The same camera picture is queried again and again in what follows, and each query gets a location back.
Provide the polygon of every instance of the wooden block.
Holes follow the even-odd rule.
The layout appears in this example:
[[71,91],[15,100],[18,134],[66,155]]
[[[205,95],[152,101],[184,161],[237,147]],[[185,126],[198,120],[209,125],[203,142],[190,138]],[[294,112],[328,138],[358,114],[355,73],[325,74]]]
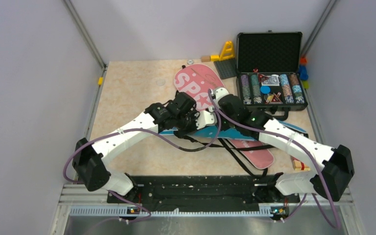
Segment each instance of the wooden block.
[[201,62],[210,62],[211,58],[209,55],[201,56]]

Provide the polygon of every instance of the yellow toy block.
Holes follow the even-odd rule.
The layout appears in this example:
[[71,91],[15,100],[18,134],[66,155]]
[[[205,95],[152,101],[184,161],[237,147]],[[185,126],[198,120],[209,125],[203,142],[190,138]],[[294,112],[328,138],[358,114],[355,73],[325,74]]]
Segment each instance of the yellow toy block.
[[228,60],[231,58],[234,58],[234,46],[232,41],[227,41],[221,51],[220,60]]
[[309,83],[307,81],[302,81],[304,89],[309,89]]
[[220,60],[220,56],[219,55],[211,55],[211,61],[219,61]]

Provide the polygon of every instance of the yellow clip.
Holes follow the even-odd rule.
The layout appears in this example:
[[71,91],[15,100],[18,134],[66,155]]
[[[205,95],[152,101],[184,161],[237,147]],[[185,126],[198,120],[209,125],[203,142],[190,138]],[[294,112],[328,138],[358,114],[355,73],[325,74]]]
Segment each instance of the yellow clip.
[[221,51],[220,60],[228,60],[231,58],[234,58],[234,46],[232,41],[227,41]]

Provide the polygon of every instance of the black carrying case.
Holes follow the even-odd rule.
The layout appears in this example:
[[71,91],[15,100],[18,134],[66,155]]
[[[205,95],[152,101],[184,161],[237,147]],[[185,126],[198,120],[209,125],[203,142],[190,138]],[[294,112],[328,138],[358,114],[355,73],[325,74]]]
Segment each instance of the black carrying case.
[[237,94],[244,100],[242,84],[240,77],[243,74],[248,75],[251,100],[253,101],[253,91],[251,88],[252,74],[261,73],[263,75],[272,74],[286,74],[289,83],[290,75],[295,73],[298,77],[299,85],[301,86],[302,95],[304,97],[304,103],[296,103],[296,98],[293,93],[295,103],[287,104],[284,99],[283,90],[281,86],[271,86],[271,93],[280,92],[281,104],[272,104],[264,102],[264,94],[260,94],[263,103],[257,104],[245,104],[250,110],[264,110],[274,114],[276,111],[284,111],[283,116],[275,116],[278,120],[286,120],[289,111],[300,111],[307,107],[307,100],[302,86],[302,82],[299,79],[297,71],[299,69],[300,60],[300,48],[302,41],[301,32],[288,32],[288,33],[239,33],[237,35]]

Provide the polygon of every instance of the open case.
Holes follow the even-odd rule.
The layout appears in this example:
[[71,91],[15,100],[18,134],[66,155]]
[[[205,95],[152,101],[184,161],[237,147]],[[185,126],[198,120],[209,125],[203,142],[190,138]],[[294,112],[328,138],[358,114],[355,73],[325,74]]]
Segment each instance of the open case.
[[[301,32],[238,34],[237,94],[247,108],[269,111],[272,114],[284,111],[283,116],[276,116],[279,120],[286,120],[289,111],[306,108],[307,100],[297,74],[301,40]],[[272,79],[274,74],[278,75],[278,85],[275,85],[276,78]],[[260,91],[265,84],[270,88],[269,94]],[[274,96],[274,102],[271,102],[271,97]]]

